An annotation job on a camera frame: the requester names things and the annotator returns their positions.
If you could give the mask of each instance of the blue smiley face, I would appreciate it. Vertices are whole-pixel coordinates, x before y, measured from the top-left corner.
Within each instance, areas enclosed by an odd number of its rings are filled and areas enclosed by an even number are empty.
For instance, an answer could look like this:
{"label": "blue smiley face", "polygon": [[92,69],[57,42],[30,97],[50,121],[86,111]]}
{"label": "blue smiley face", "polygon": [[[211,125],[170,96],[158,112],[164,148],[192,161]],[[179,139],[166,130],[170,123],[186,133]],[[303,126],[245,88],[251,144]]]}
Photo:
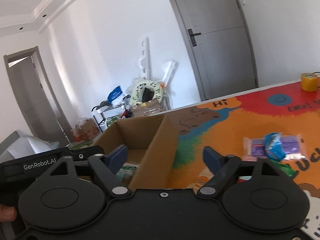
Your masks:
{"label": "blue smiley face", "polygon": [[269,97],[267,101],[274,106],[286,106],[292,102],[292,98],[286,94],[276,94]]}

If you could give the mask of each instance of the door handle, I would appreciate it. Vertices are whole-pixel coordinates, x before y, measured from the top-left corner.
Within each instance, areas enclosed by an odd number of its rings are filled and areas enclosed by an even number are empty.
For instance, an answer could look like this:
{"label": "door handle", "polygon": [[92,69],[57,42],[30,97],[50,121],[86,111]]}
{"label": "door handle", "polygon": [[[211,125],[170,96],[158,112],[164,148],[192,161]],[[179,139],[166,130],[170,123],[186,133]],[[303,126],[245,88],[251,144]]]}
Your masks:
{"label": "door handle", "polygon": [[202,33],[193,33],[192,29],[188,29],[188,33],[189,33],[189,37],[190,37],[191,42],[192,42],[192,46],[193,47],[197,46],[197,42],[196,42],[195,36],[201,35]]}

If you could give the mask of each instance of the blue and white package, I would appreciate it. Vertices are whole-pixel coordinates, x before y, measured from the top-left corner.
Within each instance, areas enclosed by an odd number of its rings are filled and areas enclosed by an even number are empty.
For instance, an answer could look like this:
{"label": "blue and white package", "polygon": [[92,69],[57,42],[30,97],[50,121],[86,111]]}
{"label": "blue and white package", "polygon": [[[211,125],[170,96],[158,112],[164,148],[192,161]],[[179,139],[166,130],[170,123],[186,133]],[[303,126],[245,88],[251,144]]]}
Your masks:
{"label": "blue and white package", "polygon": [[108,95],[108,101],[113,106],[118,106],[121,104],[122,99],[125,97],[125,94],[122,92],[121,87],[117,86],[113,91]]}
{"label": "blue and white package", "polygon": [[285,152],[282,149],[280,138],[281,133],[270,133],[266,135],[263,140],[267,156],[278,162],[285,158]]}

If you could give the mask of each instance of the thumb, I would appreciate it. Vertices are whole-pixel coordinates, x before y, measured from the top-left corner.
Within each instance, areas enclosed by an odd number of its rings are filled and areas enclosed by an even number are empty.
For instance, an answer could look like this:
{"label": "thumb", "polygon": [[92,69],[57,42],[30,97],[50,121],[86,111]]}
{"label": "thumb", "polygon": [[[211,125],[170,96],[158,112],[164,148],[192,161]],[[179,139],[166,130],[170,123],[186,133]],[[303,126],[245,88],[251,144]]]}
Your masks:
{"label": "thumb", "polygon": [[17,212],[14,207],[7,207],[0,204],[0,222],[12,222],[16,217]]}

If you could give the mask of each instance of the door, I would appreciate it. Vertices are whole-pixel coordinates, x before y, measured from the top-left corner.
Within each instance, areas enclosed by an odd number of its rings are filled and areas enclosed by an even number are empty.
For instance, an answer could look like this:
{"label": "door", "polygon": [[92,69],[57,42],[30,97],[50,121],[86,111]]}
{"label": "door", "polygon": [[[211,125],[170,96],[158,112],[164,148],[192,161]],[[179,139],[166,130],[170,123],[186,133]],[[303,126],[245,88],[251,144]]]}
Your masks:
{"label": "door", "polygon": [[34,136],[66,146],[68,140],[42,89],[31,57],[9,67],[8,74],[17,103]]}
{"label": "door", "polygon": [[236,0],[172,0],[179,8],[205,99],[257,87],[246,27]]}

